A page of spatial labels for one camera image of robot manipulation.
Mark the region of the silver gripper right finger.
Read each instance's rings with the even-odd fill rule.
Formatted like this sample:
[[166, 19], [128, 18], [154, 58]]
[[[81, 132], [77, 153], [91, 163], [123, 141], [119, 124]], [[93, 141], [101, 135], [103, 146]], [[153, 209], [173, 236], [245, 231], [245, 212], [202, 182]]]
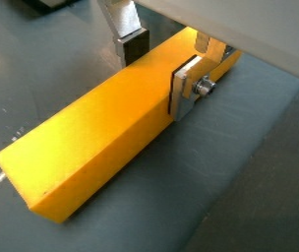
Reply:
[[180, 121], [193, 108], [194, 101], [206, 97], [216, 87], [210, 74], [224, 66], [236, 49], [198, 32], [194, 36], [193, 54], [173, 71], [168, 112]]

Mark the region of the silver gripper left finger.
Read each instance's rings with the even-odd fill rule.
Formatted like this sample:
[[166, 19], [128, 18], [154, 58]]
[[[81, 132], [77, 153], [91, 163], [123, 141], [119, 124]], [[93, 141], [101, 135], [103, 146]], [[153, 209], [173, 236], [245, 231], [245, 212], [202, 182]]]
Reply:
[[133, 63], [149, 51], [149, 31], [141, 27], [132, 0], [97, 0], [111, 30], [121, 66]]

